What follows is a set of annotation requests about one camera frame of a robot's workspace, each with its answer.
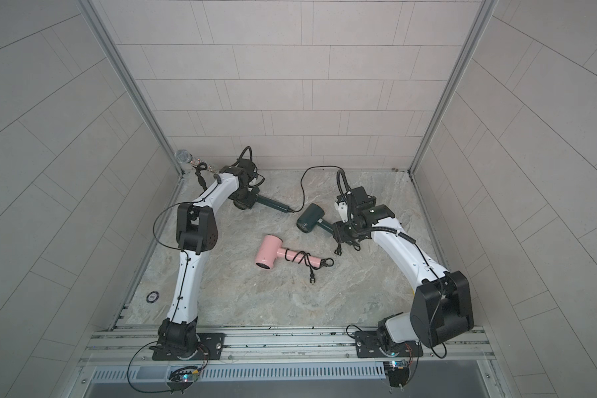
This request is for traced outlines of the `green hair dryer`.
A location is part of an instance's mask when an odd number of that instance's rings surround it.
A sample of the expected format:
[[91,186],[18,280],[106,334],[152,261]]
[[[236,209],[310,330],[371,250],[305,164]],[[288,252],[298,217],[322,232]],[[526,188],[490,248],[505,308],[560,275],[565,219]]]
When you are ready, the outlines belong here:
[[324,210],[322,207],[311,203],[299,216],[296,227],[303,233],[310,233],[316,227],[323,229],[329,235],[333,235],[333,225],[324,219]]
[[263,206],[272,208],[283,213],[292,213],[293,210],[286,204],[278,202],[277,200],[260,195],[258,192],[248,192],[245,197],[238,197],[237,193],[233,193],[229,197],[234,205],[240,210],[252,209],[255,204],[261,204]]

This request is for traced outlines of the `pink hair dryer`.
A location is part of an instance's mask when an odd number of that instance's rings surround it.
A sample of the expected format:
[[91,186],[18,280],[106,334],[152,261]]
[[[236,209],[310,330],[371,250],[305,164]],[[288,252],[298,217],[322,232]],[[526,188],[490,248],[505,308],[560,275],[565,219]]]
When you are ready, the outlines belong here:
[[279,237],[266,235],[255,257],[255,264],[264,270],[271,270],[278,259],[306,265],[315,270],[334,265],[332,258],[319,258],[304,250],[294,251],[287,249],[283,247],[283,241]]

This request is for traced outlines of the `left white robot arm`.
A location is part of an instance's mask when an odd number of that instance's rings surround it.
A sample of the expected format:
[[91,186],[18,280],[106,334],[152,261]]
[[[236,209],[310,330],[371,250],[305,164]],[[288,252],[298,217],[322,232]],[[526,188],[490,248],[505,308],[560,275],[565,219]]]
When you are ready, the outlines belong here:
[[210,251],[219,238],[215,211],[226,200],[249,194],[250,183],[257,177],[254,164],[226,166],[213,176],[211,185],[199,175],[198,182],[205,191],[191,202],[177,204],[174,250],[180,256],[179,272],[170,310],[159,327],[157,343],[151,348],[154,360],[187,360],[200,351],[198,296]]

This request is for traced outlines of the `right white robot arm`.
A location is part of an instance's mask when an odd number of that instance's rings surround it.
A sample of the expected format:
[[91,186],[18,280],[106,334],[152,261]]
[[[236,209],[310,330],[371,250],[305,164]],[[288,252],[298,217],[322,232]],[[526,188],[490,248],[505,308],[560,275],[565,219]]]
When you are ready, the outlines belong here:
[[415,289],[411,310],[384,318],[376,330],[384,355],[395,357],[410,342],[433,349],[474,327],[469,282],[433,260],[408,235],[386,206],[361,209],[337,205],[341,231],[353,240],[371,239],[383,248]]

